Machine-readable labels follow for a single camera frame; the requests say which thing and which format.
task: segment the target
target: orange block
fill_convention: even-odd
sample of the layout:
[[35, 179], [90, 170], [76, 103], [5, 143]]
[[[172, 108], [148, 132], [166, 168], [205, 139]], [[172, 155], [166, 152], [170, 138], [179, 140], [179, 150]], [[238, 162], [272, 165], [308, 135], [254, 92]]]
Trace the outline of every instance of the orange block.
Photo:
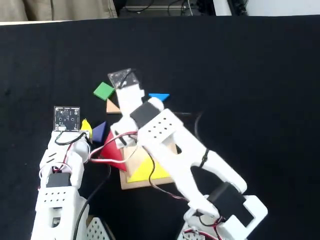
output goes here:
[[106, 100], [106, 113], [107, 114], [120, 114], [120, 109], [110, 100]]

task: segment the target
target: yellow triangle block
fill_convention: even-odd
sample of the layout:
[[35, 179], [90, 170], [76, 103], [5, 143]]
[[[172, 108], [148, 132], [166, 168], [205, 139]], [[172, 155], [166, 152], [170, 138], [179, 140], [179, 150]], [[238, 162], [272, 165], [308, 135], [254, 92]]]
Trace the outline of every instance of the yellow triangle block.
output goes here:
[[110, 100], [106, 100], [106, 113], [107, 114], [120, 114], [120, 109]]
[[[152, 174], [151, 179], [162, 179], [170, 177], [169, 173], [167, 173], [163, 167], [157, 162], [155, 162], [155, 170]], [[149, 179], [150, 173], [152, 171], [153, 164], [151, 158], [148, 156], [141, 163], [139, 168], [134, 172], [134, 174], [128, 178], [128, 183], [140, 182]]]
[[87, 119], [83, 119], [81, 129], [82, 131], [89, 131], [90, 138], [92, 138], [92, 128]]

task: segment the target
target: beige curtain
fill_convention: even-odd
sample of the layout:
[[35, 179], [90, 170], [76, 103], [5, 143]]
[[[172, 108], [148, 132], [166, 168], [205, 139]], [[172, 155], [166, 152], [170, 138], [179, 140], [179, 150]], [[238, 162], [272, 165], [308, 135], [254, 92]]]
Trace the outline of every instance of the beige curtain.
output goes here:
[[116, 17], [113, 0], [0, 0], [0, 22]]

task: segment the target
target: black cloth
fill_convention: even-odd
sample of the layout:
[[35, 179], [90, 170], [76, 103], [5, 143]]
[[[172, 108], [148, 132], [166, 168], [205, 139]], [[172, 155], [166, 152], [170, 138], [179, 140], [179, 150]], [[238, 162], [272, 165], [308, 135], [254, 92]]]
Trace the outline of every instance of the black cloth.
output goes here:
[[[182, 17], [88, 20], [0, 27], [1, 239], [29, 239], [39, 162], [53, 106], [79, 106], [96, 126], [106, 104], [93, 95], [108, 73], [140, 71], [146, 93], [166, 107], [247, 182], [269, 214], [250, 239], [311, 239], [319, 189], [320, 17]], [[219, 181], [193, 169], [200, 191]], [[85, 166], [88, 197], [107, 174]], [[174, 184], [162, 186], [179, 194]], [[90, 213], [117, 239], [173, 240], [185, 202], [150, 187], [121, 190], [118, 170]]]

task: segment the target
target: blue triangle block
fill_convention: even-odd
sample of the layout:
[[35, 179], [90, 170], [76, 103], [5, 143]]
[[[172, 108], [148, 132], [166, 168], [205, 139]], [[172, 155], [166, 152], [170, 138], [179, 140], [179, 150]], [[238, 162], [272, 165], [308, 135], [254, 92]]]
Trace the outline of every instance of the blue triangle block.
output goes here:
[[100, 125], [96, 126], [94, 129], [92, 129], [92, 140], [93, 141], [98, 142], [98, 143], [102, 143], [106, 125], [107, 125], [107, 123], [103, 122]]
[[164, 101], [164, 100], [166, 100], [168, 97], [170, 96], [170, 94], [168, 94], [168, 93], [149, 93], [149, 97], [151, 97], [151, 98], [158, 98], [158, 99], [160, 99], [162, 102]]

